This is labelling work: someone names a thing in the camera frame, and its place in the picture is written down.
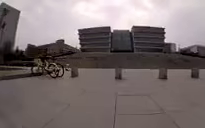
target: office building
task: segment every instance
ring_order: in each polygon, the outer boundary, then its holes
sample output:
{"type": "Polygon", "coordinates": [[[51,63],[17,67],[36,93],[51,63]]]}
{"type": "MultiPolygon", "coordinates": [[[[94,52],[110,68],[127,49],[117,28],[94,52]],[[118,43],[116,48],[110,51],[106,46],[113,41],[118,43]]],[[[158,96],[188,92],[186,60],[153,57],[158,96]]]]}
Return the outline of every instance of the office building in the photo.
{"type": "Polygon", "coordinates": [[[13,51],[20,11],[2,3],[0,5],[0,64],[4,56],[13,51]]]}
{"type": "Polygon", "coordinates": [[[30,58],[39,56],[63,56],[80,52],[79,49],[65,44],[65,40],[60,39],[55,43],[35,46],[28,44],[25,50],[25,55],[30,58]]]}
{"type": "Polygon", "coordinates": [[[173,43],[165,43],[165,28],[133,26],[129,30],[110,27],[79,29],[82,52],[175,52],[173,43]]]}

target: sky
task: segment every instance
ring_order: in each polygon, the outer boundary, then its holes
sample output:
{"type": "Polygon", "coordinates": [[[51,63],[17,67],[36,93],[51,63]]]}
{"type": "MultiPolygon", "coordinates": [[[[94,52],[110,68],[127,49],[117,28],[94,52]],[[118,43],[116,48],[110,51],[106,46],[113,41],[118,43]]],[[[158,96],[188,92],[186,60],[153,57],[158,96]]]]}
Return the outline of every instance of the sky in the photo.
{"type": "Polygon", "coordinates": [[[205,45],[205,0],[0,0],[21,11],[16,45],[57,39],[79,47],[78,29],[133,25],[166,28],[166,42],[205,45]]]}

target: modern building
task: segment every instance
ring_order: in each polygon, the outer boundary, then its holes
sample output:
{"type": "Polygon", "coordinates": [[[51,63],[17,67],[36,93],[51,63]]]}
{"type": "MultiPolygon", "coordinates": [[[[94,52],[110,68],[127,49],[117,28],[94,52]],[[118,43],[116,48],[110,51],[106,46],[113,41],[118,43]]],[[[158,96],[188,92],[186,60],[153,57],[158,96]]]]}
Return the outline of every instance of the modern building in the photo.
{"type": "Polygon", "coordinates": [[[175,52],[175,44],[165,43],[165,28],[133,26],[129,30],[106,27],[79,29],[82,52],[175,52]]]}
{"type": "Polygon", "coordinates": [[[13,51],[19,16],[19,10],[6,3],[0,5],[0,63],[5,54],[13,51]]]}
{"type": "Polygon", "coordinates": [[[164,51],[164,28],[149,26],[133,26],[131,33],[135,52],[164,51]]]}
{"type": "Polygon", "coordinates": [[[28,57],[38,57],[39,55],[50,56],[62,56],[80,52],[77,48],[74,48],[68,44],[65,44],[65,40],[60,39],[55,43],[35,46],[28,44],[25,50],[25,55],[28,57]]]}
{"type": "Polygon", "coordinates": [[[205,46],[202,45],[192,45],[180,49],[180,53],[184,55],[205,57],[205,46]]]}
{"type": "Polygon", "coordinates": [[[110,52],[110,27],[85,28],[78,31],[82,52],[110,52]]]}

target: concrete ledge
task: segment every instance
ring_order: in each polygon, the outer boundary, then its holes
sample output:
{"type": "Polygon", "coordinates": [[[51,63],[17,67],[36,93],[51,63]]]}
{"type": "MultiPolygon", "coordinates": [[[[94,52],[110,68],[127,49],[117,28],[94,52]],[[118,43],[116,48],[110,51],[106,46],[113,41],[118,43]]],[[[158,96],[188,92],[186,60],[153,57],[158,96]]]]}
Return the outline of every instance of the concrete ledge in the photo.
{"type": "Polygon", "coordinates": [[[28,74],[2,76],[2,77],[0,77],[0,81],[1,80],[12,80],[12,79],[26,78],[26,77],[34,77],[34,76],[41,76],[41,74],[40,73],[36,73],[36,74],[28,73],[28,74]]]}

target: bicycle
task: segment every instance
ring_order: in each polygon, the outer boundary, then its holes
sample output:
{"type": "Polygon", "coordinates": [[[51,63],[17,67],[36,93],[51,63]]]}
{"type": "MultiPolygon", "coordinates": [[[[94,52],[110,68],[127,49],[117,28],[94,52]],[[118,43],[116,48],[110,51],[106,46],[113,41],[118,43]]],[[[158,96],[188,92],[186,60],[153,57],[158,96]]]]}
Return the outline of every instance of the bicycle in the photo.
{"type": "Polygon", "coordinates": [[[52,78],[62,77],[64,75],[64,67],[59,63],[49,63],[45,58],[35,59],[36,65],[31,67],[31,73],[43,75],[46,71],[52,78]]]}

